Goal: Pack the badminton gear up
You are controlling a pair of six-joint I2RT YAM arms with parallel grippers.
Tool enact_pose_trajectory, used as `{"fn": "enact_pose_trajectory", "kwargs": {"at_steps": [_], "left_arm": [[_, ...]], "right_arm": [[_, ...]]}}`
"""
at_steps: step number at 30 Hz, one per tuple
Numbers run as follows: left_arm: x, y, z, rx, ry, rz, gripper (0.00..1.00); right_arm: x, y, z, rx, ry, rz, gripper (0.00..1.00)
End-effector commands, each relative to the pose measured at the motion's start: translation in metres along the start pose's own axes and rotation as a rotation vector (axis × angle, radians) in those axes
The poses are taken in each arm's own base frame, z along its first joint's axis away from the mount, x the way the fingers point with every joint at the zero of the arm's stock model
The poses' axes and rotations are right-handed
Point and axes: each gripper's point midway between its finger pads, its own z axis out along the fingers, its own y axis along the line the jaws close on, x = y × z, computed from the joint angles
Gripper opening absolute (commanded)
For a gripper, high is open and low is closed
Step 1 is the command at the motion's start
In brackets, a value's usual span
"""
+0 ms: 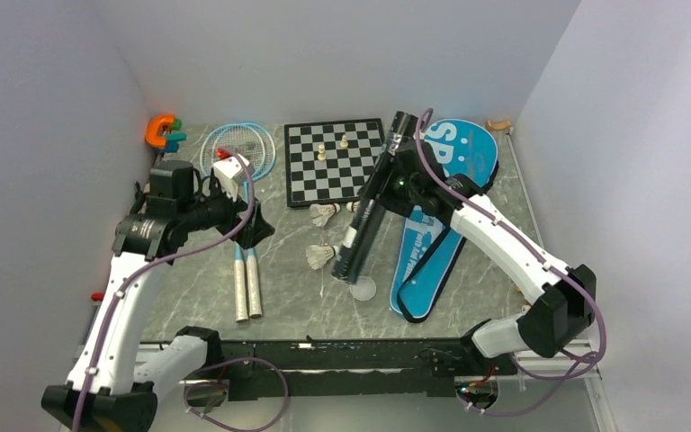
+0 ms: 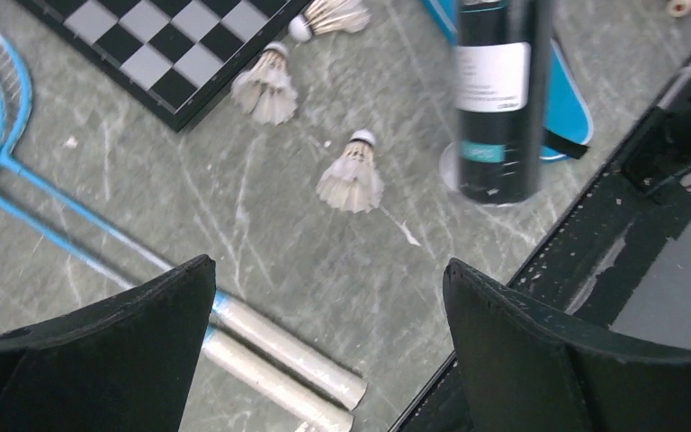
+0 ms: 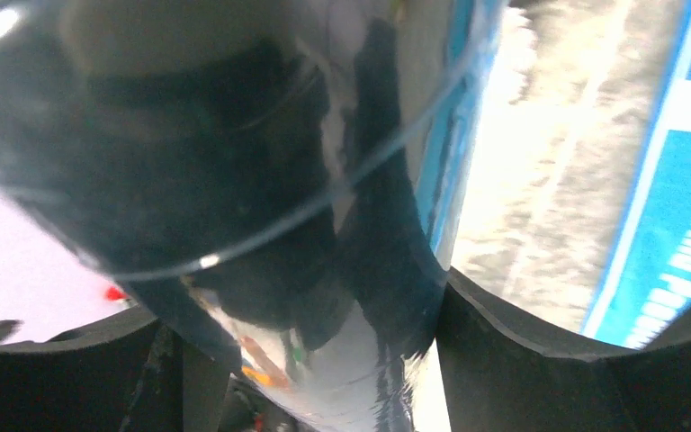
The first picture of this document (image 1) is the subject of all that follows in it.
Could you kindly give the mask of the white shuttlecock front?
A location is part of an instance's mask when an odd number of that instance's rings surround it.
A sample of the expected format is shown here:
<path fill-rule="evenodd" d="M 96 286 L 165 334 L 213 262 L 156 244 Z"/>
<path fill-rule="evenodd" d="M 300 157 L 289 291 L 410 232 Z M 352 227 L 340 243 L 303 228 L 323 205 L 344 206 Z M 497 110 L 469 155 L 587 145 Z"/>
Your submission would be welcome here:
<path fill-rule="evenodd" d="M 339 245 L 310 245 L 305 249 L 307 263 L 312 270 L 319 270 L 333 259 L 339 250 Z"/>

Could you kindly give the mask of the clear plastic tube lid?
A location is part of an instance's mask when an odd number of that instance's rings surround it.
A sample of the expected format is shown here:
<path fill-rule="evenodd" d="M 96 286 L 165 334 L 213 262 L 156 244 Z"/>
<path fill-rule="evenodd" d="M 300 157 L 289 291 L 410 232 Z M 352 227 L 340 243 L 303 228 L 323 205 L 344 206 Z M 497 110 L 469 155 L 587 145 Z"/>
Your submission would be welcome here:
<path fill-rule="evenodd" d="M 349 285 L 349 290 L 359 302 L 371 300 L 377 292 L 375 281 L 368 276 L 359 276 L 354 283 Z"/>

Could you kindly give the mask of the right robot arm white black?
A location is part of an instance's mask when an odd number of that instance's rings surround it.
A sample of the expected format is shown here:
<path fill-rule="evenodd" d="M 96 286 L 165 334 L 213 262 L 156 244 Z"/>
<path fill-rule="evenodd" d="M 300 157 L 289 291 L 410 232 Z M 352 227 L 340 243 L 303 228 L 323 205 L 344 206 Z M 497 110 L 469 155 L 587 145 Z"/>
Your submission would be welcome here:
<path fill-rule="evenodd" d="M 521 351 L 552 358 L 592 325 L 597 277 L 587 265 L 570 266 L 514 226 L 465 175 L 443 175 L 427 143 L 384 150 L 363 189 L 368 209 L 402 216 L 420 206 L 472 242 L 519 286 L 529 310 L 488 319 L 461 338 L 460 361 L 480 374 L 498 356 Z"/>

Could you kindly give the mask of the black shuttlecock tube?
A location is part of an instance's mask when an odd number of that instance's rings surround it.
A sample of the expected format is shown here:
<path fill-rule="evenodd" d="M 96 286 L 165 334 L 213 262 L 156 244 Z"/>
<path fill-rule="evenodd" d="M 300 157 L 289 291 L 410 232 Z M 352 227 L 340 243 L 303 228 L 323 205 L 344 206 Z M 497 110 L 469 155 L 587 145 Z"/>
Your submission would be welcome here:
<path fill-rule="evenodd" d="M 380 155 L 393 150 L 402 143 L 415 143 L 417 116 L 407 112 L 396 112 L 390 130 L 385 135 Z M 377 157 L 374 170 L 359 192 L 360 208 L 348 225 L 331 275 L 337 280 L 353 284 L 363 271 L 371 252 L 386 211 L 377 201 Z"/>

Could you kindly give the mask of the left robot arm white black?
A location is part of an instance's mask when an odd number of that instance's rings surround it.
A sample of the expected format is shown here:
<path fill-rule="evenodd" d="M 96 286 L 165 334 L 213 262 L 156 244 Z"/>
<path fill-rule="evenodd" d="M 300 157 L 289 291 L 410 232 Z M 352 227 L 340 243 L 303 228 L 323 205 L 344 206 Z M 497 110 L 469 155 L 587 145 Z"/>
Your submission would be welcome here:
<path fill-rule="evenodd" d="M 226 367 L 220 334 L 187 326 L 148 361 L 139 344 L 152 303 L 184 244 L 198 231 L 251 248 L 274 233 L 261 204 L 243 186 L 254 168 L 240 155 L 218 161 L 207 176 L 193 164 L 153 166 L 147 185 L 118 223 L 108 284 L 75 365 L 62 384 L 48 386 L 41 406 L 72 431 L 146 431 L 159 402 L 183 379 L 209 378 Z"/>

